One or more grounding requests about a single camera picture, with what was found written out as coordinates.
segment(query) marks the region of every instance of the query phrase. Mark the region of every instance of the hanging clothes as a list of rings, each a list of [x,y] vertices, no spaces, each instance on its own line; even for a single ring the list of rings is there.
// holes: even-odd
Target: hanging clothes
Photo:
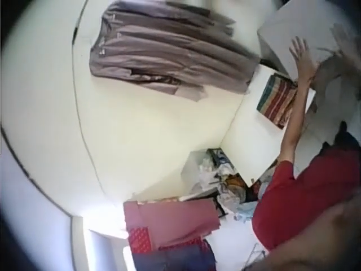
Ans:
[[[102,16],[90,71],[192,100],[206,97],[203,85],[245,93],[259,59],[232,40],[233,22],[188,5],[115,2]]]

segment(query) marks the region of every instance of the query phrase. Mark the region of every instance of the red shirt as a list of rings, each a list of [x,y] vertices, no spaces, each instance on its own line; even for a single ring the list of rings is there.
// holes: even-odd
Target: red shirt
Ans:
[[[295,180],[293,164],[282,161],[252,219],[268,249],[295,237],[327,208],[346,200],[360,185],[360,157],[336,148],[316,156]]]

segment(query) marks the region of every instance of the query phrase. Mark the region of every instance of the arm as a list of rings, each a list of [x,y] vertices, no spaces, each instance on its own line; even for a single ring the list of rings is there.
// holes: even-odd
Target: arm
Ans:
[[[302,133],[309,88],[315,76],[316,67],[310,58],[307,42],[305,40],[302,42],[298,37],[292,42],[294,48],[290,49],[290,52],[297,65],[298,89],[288,126],[282,140],[278,162],[290,161],[294,163],[294,154]]]

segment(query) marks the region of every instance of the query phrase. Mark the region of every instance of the striped fabric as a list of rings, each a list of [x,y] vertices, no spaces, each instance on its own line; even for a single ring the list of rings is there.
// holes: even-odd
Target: striped fabric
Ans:
[[[283,129],[292,112],[296,85],[286,77],[274,74],[268,80],[257,110]]]

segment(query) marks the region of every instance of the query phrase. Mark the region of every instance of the hand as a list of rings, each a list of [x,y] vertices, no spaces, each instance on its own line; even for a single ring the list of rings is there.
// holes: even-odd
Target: hand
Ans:
[[[340,48],[340,56],[361,71],[360,38],[352,40],[340,24],[334,24],[331,32]]]
[[[296,61],[298,70],[298,85],[309,86],[315,77],[317,66],[313,64],[310,49],[306,40],[299,37],[292,40],[293,48],[289,51]]]

